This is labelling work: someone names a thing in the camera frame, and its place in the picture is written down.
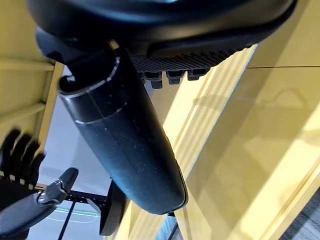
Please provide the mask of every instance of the black chair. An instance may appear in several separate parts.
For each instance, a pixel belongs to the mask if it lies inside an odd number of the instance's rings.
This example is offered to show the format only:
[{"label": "black chair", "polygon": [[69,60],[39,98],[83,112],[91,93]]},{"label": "black chair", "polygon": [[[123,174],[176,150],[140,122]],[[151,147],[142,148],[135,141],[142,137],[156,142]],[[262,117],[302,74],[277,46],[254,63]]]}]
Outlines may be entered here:
[{"label": "black chair", "polygon": [[72,76],[58,90],[115,184],[166,214],[188,193],[143,80],[197,80],[283,24],[297,0],[28,0],[43,54]]}]

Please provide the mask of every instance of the yellow partition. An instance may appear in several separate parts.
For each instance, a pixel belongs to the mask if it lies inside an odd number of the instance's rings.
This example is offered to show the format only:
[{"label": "yellow partition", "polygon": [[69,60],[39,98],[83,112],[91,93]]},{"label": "yellow partition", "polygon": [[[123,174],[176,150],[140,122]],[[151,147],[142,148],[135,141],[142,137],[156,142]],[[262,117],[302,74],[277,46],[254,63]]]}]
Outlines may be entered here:
[{"label": "yellow partition", "polygon": [[319,76],[245,72],[187,181],[211,239],[263,238],[319,164]]}]

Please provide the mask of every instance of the yellow wall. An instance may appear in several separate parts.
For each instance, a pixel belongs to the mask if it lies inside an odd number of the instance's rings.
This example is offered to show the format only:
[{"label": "yellow wall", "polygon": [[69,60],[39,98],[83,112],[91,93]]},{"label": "yellow wall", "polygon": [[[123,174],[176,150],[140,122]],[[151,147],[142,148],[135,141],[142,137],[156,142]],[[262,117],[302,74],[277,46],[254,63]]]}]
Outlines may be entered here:
[{"label": "yellow wall", "polygon": [[268,238],[319,164],[319,9],[299,1],[260,44],[191,171],[190,194],[211,228],[205,239]]}]

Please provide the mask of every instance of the black cylinder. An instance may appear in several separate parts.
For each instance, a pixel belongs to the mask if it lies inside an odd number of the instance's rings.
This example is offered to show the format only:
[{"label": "black cylinder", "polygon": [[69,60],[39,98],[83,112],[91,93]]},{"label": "black cylinder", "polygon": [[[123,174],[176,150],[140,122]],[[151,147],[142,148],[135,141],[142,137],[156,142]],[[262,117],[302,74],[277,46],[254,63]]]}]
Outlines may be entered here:
[{"label": "black cylinder", "polygon": [[82,89],[68,87],[62,78],[59,95],[99,161],[130,199],[153,214],[187,203],[170,142],[126,58],[116,59],[107,79]]}]

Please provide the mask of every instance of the gray carpet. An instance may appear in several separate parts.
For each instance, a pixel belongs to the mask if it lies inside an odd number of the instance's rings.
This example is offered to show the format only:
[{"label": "gray carpet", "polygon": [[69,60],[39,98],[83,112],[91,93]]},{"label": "gray carpet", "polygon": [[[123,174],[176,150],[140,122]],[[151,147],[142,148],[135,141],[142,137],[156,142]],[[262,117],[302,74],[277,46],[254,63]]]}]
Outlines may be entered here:
[{"label": "gray carpet", "polygon": [[280,240],[320,240],[320,189],[313,195]]}]

